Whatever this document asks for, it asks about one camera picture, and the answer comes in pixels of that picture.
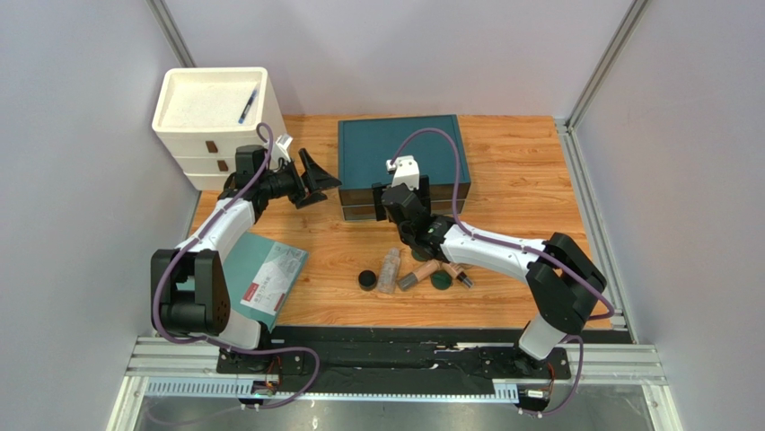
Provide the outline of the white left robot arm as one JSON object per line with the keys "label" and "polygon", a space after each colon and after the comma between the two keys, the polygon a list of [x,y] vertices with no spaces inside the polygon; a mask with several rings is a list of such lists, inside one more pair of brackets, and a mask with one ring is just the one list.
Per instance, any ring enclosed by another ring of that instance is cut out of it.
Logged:
{"label": "white left robot arm", "polygon": [[160,249],[151,258],[151,322],[165,339],[186,344],[202,339],[234,351],[260,348],[265,325],[233,311],[224,278],[224,261],[254,226],[268,203],[288,200],[298,209],[326,200],[340,179],[299,151],[304,171],[277,160],[271,149],[245,145],[235,154],[235,172],[224,184],[213,214],[184,242]]}

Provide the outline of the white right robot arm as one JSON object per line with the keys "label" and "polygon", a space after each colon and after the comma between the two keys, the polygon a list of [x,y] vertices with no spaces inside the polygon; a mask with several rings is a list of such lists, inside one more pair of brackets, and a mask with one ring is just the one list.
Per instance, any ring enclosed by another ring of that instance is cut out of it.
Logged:
{"label": "white right robot arm", "polygon": [[422,258],[485,268],[525,283],[537,307],[517,347],[529,358],[546,359],[560,342],[581,334],[596,319],[594,307],[614,309],[603,292],[603,273],[568,235],[548,240],[515,238],[478,229],[456,215],[432,212],[424,192],[405,184],[374,187],[380,220],[396,225],[400,240]]}

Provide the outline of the beige tube grey cap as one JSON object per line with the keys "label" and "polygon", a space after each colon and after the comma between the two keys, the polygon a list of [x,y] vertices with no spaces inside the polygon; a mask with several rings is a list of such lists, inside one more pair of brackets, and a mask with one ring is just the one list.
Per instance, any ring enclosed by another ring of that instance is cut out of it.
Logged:
{"label": "beige tube grey cap", "polygon": [[399,289],[403,292],[410,290],[413,286],[430,277],[441,267],[441,262],[431,259],[419,265],[397,281]]}

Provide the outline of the clear plastic bottle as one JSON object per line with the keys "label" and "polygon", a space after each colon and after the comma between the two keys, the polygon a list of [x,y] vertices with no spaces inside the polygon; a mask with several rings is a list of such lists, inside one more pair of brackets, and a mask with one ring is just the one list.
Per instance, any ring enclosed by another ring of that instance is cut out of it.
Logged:
{"label": "clear plastic bottle", "polygon": [[378,274],[376,290],[382,294],[391,295],[396,288],[400,270],[400,250],[391,248],[382,261]]}

